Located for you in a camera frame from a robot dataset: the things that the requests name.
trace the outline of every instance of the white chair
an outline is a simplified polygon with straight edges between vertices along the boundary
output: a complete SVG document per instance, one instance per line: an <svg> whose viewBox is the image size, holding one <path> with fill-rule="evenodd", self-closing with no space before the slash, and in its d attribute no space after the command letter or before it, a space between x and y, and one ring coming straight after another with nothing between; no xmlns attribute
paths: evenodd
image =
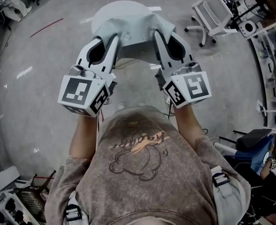
<svg viewBox="0 0 276 225"><path fill-rule="evenodd" d="M199 0L193 4L192 8L197 14L197 16L192 16L192 20L196 20L199 26L188 26L185 32L190 29L202 30L200 47L205 45L207 33L213 38L213 43L216 43L215 35L238 32L236 29L225 28L233 14L223 0Z"/></svg>

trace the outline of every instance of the gray t-shirt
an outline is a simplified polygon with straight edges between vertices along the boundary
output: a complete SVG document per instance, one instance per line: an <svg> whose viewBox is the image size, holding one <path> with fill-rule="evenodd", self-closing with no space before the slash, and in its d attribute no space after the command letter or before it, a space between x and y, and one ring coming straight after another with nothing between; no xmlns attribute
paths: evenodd
<svg viewBox="0 0 276 225"><path fill-rule="evenodd" d="M154 107L118 111L105 121L98 144L92 161L69 157L57 172L45 206L47 224L63 223L76 190L92 225L126 225L145 217L216 225L210 169L217 165L250 190L206 136L193 150Z"/></svg>

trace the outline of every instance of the backpack strap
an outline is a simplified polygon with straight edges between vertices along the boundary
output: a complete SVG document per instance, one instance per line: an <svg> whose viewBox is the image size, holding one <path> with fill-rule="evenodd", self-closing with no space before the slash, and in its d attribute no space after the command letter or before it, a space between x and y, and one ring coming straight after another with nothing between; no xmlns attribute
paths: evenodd
<svg viewBox="0 0 276 225"><path fill-rule="evenodd" d="M245 191L238 180L222 172L221 166L211 172L218 225L236 225L247 211Z"/></svg>
<svg viewBox="0 0 276 225"><path fill-rule="evenodd" d="M63 225L89 225L87 214L82 211L75 198L75 191L69 196L68 206L64 211Z"/></svg>

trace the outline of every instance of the cartoon graphic print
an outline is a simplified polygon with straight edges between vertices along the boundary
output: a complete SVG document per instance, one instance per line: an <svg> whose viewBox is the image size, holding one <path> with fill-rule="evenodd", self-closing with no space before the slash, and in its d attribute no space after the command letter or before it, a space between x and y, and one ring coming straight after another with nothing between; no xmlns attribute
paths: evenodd
<svg viewBox="0 0 276 225"><path fill-rule="evenodd" d="M169 139L160 128L155 128L149 120L128 120L121 129L120 144L110 148L119 152L111 156L113 161L109 170L112 173L128 173L137 176L141 181L151 181L157 174L162 163L162 154L168 151L159 150L159 145Z"/></svg>

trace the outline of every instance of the concrete floor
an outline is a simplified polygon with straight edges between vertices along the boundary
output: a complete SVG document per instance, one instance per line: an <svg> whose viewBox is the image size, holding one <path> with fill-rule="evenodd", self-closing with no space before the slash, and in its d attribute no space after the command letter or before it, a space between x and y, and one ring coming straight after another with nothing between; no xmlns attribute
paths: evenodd
<svg viewBox="0 0 276 225"><path fill-rule="evenodd" d="M113 1L41 0L20 23L12 23L12 37L0 58L0 146L4 145L22 175L48 175L64 164L77 115L57 104L62 77L91 39L91 24L83 21ZM195 105L194 111L209 137L227 136L233 129L249 132L263 125L255 110L256 100L262 100L259 72L251 46L241 34L219 36L217 44L208 39L200 48L201 33L184 32L193 23L191 6L197 0L134 1L160 6L162 11L156 13L176 25L207 72L212 98ZM17 79L26 69L28 73ZM120 101L128 106L146 103L166 113L168 106L155 73L146 62L120 60L114 70L119 84L112 103L103 108L104 116L112 115Z"/></svg>

